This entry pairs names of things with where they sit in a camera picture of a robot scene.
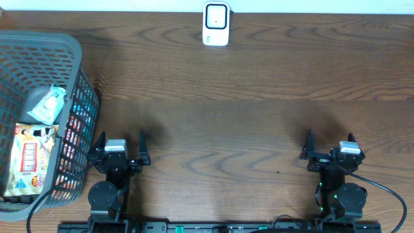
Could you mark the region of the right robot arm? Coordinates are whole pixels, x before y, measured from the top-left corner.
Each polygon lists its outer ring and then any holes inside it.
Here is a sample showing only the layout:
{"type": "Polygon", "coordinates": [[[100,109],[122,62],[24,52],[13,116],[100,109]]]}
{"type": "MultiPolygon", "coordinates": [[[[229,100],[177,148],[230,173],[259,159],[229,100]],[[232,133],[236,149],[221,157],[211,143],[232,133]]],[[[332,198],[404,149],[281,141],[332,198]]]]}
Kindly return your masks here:
{"type": "Polygon", "coordinates": [[[321,207],[321,218],[316,220],[317,228],[322,230],[336,223],[354,225],[362,217],[367,191],[345,181],[345,177],[352,175],[365,159],[353,134],[350,133],[347,140],[339,142],[339,146],[331,148],[330,152],[319,153],[314,135],[309,131],[300,159],[309,162],[308,171],[320,175],[315,194],[316,204],[321,207]]]}

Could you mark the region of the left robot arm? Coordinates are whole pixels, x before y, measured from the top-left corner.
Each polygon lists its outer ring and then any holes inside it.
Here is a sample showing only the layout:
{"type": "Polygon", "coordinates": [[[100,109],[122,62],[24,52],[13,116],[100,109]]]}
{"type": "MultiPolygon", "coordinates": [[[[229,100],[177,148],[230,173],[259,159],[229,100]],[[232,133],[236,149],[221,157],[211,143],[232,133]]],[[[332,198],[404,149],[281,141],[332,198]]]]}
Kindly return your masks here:
{"type": "Polygon", "coordinates": [[[151,164],[145,141],[140,132],[137,159],[127,158],[127,143],[124,139],[106,140],[102,132],[88,151],[87,159],[100,173],[103,181],[95,183],[88,193],[91,215],[87,221],[88,233],[140,232],[141,228],[126,214],[131,178],[151,164]]]}

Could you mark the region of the teal wet wipes pack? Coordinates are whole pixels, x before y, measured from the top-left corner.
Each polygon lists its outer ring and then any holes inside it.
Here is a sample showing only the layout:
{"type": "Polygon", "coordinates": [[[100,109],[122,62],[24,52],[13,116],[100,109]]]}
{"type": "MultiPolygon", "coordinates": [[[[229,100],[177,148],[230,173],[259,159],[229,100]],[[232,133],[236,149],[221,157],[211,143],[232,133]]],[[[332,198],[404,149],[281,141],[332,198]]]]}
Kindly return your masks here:
{"type": "Polygon", "coordinates": [[[47,94],[27,113],[45,125],[53,125],[65,105],[67,92],[52,85],[47,94]]]}

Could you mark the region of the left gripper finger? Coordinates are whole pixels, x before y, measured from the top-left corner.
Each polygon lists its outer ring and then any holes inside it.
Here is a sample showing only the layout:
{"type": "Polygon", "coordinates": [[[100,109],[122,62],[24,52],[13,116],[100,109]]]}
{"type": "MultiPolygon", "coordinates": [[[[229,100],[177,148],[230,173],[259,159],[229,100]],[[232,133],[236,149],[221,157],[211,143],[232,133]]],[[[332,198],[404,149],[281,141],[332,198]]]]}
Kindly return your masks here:
{"type": "Polygon", "coordinates": [[[106,134],[105,132],[101,132],[100,136],[98,137],[97,141],[94,143],[94,145],[91,147],[91,154],[97,155],[99,152],[105,149],[105,143],[106,143],[106,134]]]}
{"type": "Polygon", "coordinates": [[[149,160],[149,152],[148,152],[146,141],[145,141],[144,131],[140,132],[140,142],[139,142],[139,145],[138,145],[138,154],[139,154],[140,159],[142,161],[148,161],[149,160]]]}

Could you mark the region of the large beige snack bag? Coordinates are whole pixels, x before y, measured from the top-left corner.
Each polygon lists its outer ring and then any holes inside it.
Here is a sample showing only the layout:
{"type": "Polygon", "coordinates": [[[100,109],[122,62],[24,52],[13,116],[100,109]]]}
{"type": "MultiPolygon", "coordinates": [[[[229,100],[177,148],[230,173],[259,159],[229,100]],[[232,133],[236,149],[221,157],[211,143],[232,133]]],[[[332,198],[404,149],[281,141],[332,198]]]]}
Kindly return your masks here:
{"type": "Polygon", "coordinates": [[[57,125],[16,124],[4,197],[41,193],[57,131],[57,125]]]}

